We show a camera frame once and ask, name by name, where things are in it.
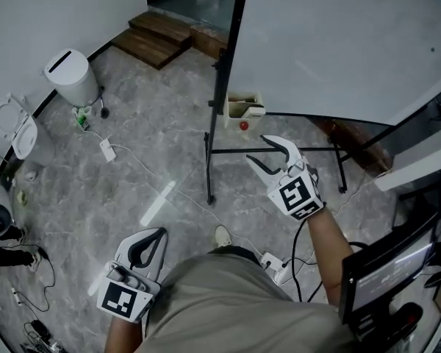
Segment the wooden stair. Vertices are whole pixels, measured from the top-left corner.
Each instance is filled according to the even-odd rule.
[[[130,20],[129,26],[111,44],[155,69],[191,47],[190,27],[165,15],[145,12]]]

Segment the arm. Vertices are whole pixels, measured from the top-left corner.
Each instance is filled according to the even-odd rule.
[[[142,324],[112,317],[104,353],[134,353],[142,343]]]
[[[353,250],[326,207],[311,215],[307,219],[307,223],[326,296],[329,299],[329,304],[338,306],[340,304],[342,260],[353,254]]]

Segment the red object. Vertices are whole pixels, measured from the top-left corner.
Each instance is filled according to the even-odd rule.
[[[246,122],[246,121],[241,121],[241,122],[240,122],[240,129],[241,129],[242,131],[246,131],[246,130],[248,129],[248,122]]]

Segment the beige shirt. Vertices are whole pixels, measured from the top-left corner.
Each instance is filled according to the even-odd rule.
[[[261,267],[235,255],[178,265],[151,308],[137,353],[353,352],[337,311],[295,303]]]

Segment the toilet lid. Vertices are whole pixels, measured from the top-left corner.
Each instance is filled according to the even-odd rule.
[[[18,134],[13,140],[13,149],[16,157],[24,160],[35,146],[37,139],[37,127],[33,118],[29,118],[25,124],[18,131]]]
[[[13,96],[0,100],[0,137],[11,142],[28,116]]]

